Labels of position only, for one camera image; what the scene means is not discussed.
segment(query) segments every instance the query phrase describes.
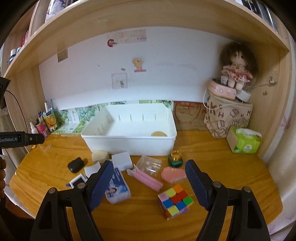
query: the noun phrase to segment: finger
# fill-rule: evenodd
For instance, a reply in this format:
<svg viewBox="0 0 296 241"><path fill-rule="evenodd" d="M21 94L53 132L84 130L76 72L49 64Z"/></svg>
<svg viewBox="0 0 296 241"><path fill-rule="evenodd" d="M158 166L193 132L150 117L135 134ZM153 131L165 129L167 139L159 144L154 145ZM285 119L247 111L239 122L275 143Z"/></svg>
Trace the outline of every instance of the finger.
<svg viewBox="0 0 296 241"><path fill-rule="evenodd" d="M0 198L4 198L4 190L0 190Z"/></svg>
<svg viewBox="0 0 296 241"><path fill-rule="evenodd" d="M0 180L3 180L6 177L5 171L0 170Z"/></svg>
<svg viewBox="0 0 296 241"><path fill-rule="evenodd" d="M5 169L5 168L6 168L6 161L2 159L0 162L0 169Z"/></svg>
<svg viewBox="0 0 296 241"><path fill-rule="evenodd" d="M1 180L0 181L0 190L5 188L5 181Z"/></svg>

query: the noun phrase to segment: wooden desk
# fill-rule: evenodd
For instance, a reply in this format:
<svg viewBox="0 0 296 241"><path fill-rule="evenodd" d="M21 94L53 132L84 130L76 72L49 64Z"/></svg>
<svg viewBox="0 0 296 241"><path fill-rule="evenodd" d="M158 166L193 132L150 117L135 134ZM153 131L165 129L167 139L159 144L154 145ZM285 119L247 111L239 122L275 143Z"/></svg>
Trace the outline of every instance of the wooden desk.
<svg viewBox="0 0 296 241"><path fill-rule="evenodd" d="M254 192L267 223L282 211L279 192L264 163L250 154L233 154L226 139L215 139L207 131L179 131L175 142L184 160L194 159L203 172L214 181L228 188L249 186ZM80 156L92 164L91 152L81 136L63 137L51 135L44 144L32 150L20 164L10 187L20 201L34 215L51 187L68 189L65 185L76 174L67 164ZM139 157L132 157L137 163ZM167 166L166 157L160 157ZM105 241L113 240L188 240L196 239L207 212L201 207L188 180L180 184L193 198L190 210L166 221L157 205L157 193L123 173L132 198L116 205L104 197L92 215ZM165 184L163 190L170 188ZM227 209L220 240L225 240L230 224L232 208ZM68 211L74 240L80 240L74 224L73 212Z"/></svg>

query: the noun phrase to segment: white plastic bin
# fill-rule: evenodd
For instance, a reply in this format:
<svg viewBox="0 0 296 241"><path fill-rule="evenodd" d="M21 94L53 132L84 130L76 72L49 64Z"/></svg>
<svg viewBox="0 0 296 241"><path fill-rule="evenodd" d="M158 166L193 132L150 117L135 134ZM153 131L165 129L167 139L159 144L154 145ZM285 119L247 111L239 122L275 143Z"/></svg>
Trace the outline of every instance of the white plastic bin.
<svg viewBox="0 0 296 241"><path fill-rule="evenodd" d="M152 137L156 131L167 136ZM91 151L166 156L174 147L177 131L172 111L163 103L122 104L102 108L81 136Z"/></svg>

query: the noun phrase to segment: brown bag with letters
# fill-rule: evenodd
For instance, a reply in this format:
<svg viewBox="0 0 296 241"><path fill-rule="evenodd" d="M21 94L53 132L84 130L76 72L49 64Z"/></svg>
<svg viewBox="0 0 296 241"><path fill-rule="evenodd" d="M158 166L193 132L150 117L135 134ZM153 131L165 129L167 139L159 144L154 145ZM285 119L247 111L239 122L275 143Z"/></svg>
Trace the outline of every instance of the brown bag with letters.
<svg viewBox="0 0 296 241"><path fill-rule="evenodd" d="M253 109L252 104L227 100L210 92L206 106L209 110L205 114L204 123L216 138L226 138L231 126L247 128Z"/></svg>

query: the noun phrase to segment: doll's hair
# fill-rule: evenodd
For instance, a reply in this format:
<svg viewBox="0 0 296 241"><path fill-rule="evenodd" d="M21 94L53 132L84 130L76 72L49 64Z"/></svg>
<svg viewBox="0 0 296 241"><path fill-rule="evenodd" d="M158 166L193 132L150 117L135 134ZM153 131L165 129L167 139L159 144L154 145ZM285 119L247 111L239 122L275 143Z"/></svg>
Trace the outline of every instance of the doll's hair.
<svg viewBox="0 0 296 241"><path fill-rule="evenodd" d="M255 75L258 72L258 69L253 53L247 46L239 44L237 42L227 44L222 50L220 59L223 66L231 64L231 56L233 56L238 51L241 51L244 56L244 60L247 64L246 69L250 71L252 75Z"/></svg>

